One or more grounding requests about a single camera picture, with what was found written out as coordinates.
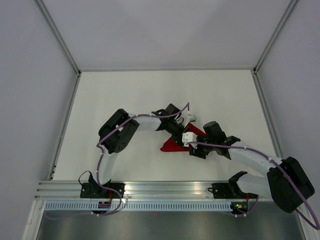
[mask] perforated metal strip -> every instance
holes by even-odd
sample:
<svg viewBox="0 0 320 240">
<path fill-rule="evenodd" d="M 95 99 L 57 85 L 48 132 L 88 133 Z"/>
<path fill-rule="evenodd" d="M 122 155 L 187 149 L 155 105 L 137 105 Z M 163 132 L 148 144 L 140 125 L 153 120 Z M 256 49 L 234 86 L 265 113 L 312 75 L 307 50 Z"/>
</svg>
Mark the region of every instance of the perforated metal strip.
<svg viewBox="0 0 320 240">
<path fill-rule="evenodd" d="M 110 209 L 117 207 L 118 201 L 113 201 Z M 77 210 L 101 211 L 98 201 L 47 201 L 45 210 Z M 230 201 L 129 201 L 121 204 L 122 211 L 157 211 L 157 212 L 230 212 Z"/>
</svg>

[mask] gray floor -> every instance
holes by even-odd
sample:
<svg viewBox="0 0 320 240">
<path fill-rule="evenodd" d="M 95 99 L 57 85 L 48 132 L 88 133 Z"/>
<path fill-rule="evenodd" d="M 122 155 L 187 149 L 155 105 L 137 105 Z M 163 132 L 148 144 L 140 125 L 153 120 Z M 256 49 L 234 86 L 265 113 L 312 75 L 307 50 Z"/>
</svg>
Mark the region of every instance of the gray floor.
<svg viewBox="0 0 320 240">
<path fill-rule="evenodd" d="M 70 211 L 48 211 L 50 217 Z M 259 203 L 245 218 L 220 212 L 122 211 L 110 216 L 83 215 L 42 219 L 39 240 L 300 240 L 305 239 L 295 213 Z"/>
</svg>

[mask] red fabric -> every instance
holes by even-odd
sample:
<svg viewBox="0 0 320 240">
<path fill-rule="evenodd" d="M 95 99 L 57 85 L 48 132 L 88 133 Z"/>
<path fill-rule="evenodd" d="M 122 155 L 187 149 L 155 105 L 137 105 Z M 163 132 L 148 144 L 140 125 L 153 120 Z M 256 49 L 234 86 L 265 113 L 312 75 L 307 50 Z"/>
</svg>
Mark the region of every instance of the red fabric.
<svg viewBox="0 0 320 240">
<path fill-rule="evenodd" d="M 196 126 L 194 126 L 191 123 L 188 123 L 185 132 L 192 132 L 195 133 L 197 135 L 204 135 L 206 136 L 206 134 L 201 131 L 199 128 L 197 128 Z M 182 146 L 179 146 L 178 144 L 175 143 L 175 141 L 173 140 L 172 136 L 163 144 L 162 148 L 160 148 L 160 150 L 162 152 L 189 152 L 191 150 L 191 146 L 189 146 L 189 148 L 184 148 Z"/>
</svg>

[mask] white panel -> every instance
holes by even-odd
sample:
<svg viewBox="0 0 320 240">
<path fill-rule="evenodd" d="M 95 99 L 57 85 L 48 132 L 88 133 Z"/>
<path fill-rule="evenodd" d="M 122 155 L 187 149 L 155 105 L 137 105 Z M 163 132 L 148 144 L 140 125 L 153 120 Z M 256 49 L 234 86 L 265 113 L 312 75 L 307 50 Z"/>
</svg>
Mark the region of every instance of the white panel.
<svg viewBox="0 0 320 240">
<path fill-rule="evenodd" d="M 290 0 L 45 0 L 82 70 L 252 68 Z"/>
<path fill-rule="evenodd" d="M 75 81 L 31 0 L 0 7 L 0 238 L 19 240 Z"/>
<path fill-rule="evenodd" d="M 274 155 L 267 125 L 249 70 L 84 72 L 81 76 L 55 180 L 77 180 L 94 171 L 100 127 L 120 108 L 149 113 L 190 102 L 195 125 L 217 121 L 223 131 Z M 228 180 L 248 168 L 212 152 L 206 160 L 188 152 L 161 152 L 165 131 L 136 132 L 116 160 L 114 181 Z"/>
<path fill-rule="evenodd" d="M 320 218 L 320 1 L 300 1 L 259 75 L 285 156 L 300 162 Z"/>
</svg>

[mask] white tabletop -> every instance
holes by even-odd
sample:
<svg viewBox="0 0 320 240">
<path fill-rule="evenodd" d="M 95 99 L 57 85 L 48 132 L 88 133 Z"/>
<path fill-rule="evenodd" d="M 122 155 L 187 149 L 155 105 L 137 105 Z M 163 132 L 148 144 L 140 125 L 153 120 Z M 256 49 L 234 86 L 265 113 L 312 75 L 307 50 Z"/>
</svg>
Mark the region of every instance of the white tabletop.
<svg viewBox="0 0 320 240">
<path fill-rule="evenodd" d="M 275 154 L 249 70 L 83 72 L 53 179 L 77 180 L 96 169 L 98 131 L 117 109 L 142 114 L 170 103 L 181 109 L 187 102 L 198 128 L 217 121 L 227 136 Z M 169 137 L 165 131 L 137 132 L 119 154 L 112 180 L 217 181 L 239 171 L 255 174 L 215 152 L 206 159 L 161 152 Z"/>
</svg>

